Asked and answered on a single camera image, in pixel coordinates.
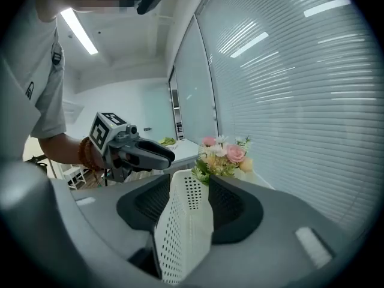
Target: window blinds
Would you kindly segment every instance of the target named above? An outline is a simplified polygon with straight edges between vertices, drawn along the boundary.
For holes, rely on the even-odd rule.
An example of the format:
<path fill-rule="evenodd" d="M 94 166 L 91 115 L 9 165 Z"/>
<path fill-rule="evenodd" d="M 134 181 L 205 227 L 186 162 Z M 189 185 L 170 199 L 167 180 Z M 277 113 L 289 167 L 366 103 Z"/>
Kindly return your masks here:
<path fill-rule="evenodd" d="M 383 59 L 350 0 L 204 0 L 220 134 L 255 171 L 358 233 L 383 183 Z"/>

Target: white t-shirt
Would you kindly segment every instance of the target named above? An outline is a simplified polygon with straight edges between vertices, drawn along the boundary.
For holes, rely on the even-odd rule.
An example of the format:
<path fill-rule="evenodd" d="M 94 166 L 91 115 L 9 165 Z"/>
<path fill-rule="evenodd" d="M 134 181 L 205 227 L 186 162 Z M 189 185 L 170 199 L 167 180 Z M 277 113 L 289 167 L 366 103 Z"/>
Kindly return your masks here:
<path fill-rule="evenodd" d="M 0 84 L 6 99 L 1 113 L 7 112 L 5 138 L 12 140 L 1 144 L 7 157 L 20 158 L 29 135 L 45 139 L 66 131 L 63 76 L 56 20 L 42 22 L 35 0 L 27 0 L 0 44 Z"/>

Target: bracelet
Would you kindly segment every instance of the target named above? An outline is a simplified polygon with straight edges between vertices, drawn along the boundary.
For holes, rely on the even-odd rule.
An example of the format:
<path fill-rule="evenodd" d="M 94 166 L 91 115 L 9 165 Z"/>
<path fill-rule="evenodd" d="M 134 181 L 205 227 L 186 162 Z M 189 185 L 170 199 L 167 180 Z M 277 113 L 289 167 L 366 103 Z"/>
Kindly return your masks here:
<path fill-rule="evenodd" d="M 91 148 L 92 148 L 93 144 L 91 142 L 91 140 L 88 140 L 86 145 L 85 145 L 85 156 L 86 158 L 89 160 L 89 163 L 91 165 L 90 169 L 94 170 L 94 171 L 97 171 L 97 170 L 102 170 L 101 167 L 99 167 L 96 163 L 95 163 L 95 160 L 92 156 L 92 151 L 91 151 Z"/>
<path fill-rule="evenodd" d="M 79 145 L 79 160 L 82 165 L 86 166 L 87 168 L 91 169 L 92 171 L 102 170 L 102 168 L 98 167 L 95 164 L 95 161 L 93 159 L 91 148 L 92 148 L 92 142 L 89 139 L 89 137 L 86 137 L 83 139 Z"/>

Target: white flower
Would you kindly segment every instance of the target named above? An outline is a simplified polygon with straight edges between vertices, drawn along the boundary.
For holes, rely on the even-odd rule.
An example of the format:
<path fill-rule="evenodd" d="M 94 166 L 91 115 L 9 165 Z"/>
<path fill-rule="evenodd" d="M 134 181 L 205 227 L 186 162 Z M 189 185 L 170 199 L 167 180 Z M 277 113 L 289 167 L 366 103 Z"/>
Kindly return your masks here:
<path fill-rule="evenodd" d="M 208 149 L 210 153 L 215 154 L 218 157 L 223 157 L 227 154 L 227 148 L 222 148 L 219 144 L 211 146 Z"/>
<path fill-rule="evenodd" d="M 200 154 L 200 160 L 202 160 L 204 163 L 206 163 L 207 156 L 206 154 Z"/>
<path fill-rule="evenodd" d="M 207 154 L 208 148 L 205 146 L 199 146 L 199 154 Z"/>
<path fill-rule="evenodd" d="M 226 140 L 228 139 L 228 137 L 225 137 L 225 136 L 218 136 L 217 138 L 216 138 L 216 143 L 218 143 L 218 144 L 223 144 Z"/>
<path fill-rule="evenodd" d="M 245 144 L 244 144 L 243 146 L 241 146 L 241 147 L 242 147 L 245 151 L 248 151 L 252 144 L 253 144 L 253 142 L 248 141 L 247 143 L 245 143 Z"/>

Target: hand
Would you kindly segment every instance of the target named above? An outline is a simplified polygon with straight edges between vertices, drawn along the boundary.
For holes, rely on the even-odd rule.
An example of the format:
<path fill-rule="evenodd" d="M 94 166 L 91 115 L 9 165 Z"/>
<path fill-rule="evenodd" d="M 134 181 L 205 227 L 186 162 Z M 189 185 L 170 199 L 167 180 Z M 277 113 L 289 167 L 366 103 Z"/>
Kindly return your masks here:
<path fill-rule="evenodd" d="M 91 147 L 91 154 L 92 154 L 92 157 L 93 157 L 93 159 L 94 159 L 94 161 L 95 161 L 95 164 L 96 164 L 98 167 L 100 167 L 100 168 L 102 168 L 102 169 L 105 169 L 106 166 L 105 166 L 105 164 L 104 164 L 103 158 L 102 158 L 101 154 L 97 151 L 97 149 L 95 148 L 94 145 L 92 145 L 92 147 Z M 118 158 L 119 158 L 119 155 L 118 155 L 118 154 L 113 154 L 113 155 L 112 155 L 112 160 L 117 160 Z M 131 156 L 130 156 L 129 154 L 127 154 L 127 155 L 125 156 L 125 158 L 129 161 L 130 158 L 131 158 Z"/>
<path fill-rule="evenodd" d="M 100 167 L 102 169 L 105 169 L 103 158 L 102 158 L 101 154 L 97 151 L 95 146 L 93 146 L 93 145 L 91 147 L 91 154 L 92 154 L 93 160 L 95 161 L 95 164 L 98 167 Z"/>

